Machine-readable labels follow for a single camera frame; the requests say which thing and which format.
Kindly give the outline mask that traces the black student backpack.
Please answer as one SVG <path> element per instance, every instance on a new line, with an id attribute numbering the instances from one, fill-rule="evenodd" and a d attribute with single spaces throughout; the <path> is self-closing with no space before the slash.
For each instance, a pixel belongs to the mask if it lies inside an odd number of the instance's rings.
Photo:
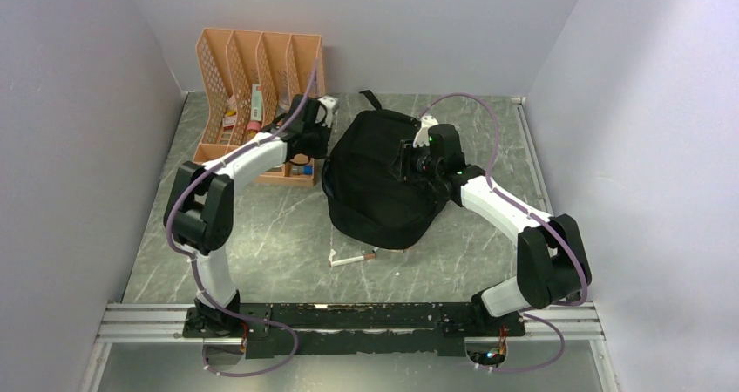
<path id="1" fill-rule="evenodd" d="M 371 108 L 357 114 L 322 169 L 333 226 L 354 240 L 384 249 L 412 247 L 447 200 L 426 181 L 399 178 L 400 150 L 420 121 L 383 108 L 372 91 L 361 94 Z"/>

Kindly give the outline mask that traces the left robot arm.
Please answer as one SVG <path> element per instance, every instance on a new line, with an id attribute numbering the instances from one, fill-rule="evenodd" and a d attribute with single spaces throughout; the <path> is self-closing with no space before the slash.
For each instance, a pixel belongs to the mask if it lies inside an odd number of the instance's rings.
<path id="1" fill-rule="evenodd" d="M 163 216 L 166 240 L 192 266 L 196 310 L 217 335 L 231 335 L 241 324 L 240 294 L 225 252 L 233 231 L 235 191 L 298 155 L 325 157 L 338 109 L 337 98 L 297 95 L 288 112 L 245 145 L 215 160 L 179 166 Z"/>

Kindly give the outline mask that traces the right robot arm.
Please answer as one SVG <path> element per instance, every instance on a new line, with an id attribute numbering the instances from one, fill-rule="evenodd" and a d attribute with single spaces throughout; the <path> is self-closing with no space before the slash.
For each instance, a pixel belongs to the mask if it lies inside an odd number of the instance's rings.
<path id="1" fill-rule="evenodd" d="M 576 221 L 527 205 L 489 172 L 467 163 L 453 125 L 423 120 L 415 137 L 401 142 L 394 167 L 402 182 L 479 215 L 515 247 L 515 275 L 473 297 L 480 305 L 470 321 L 478 333 L 492 334 L 513 312 L 565 305 L 572 294 L 580 294 L 575 305 L 586 298 L 592 274 Z"/>

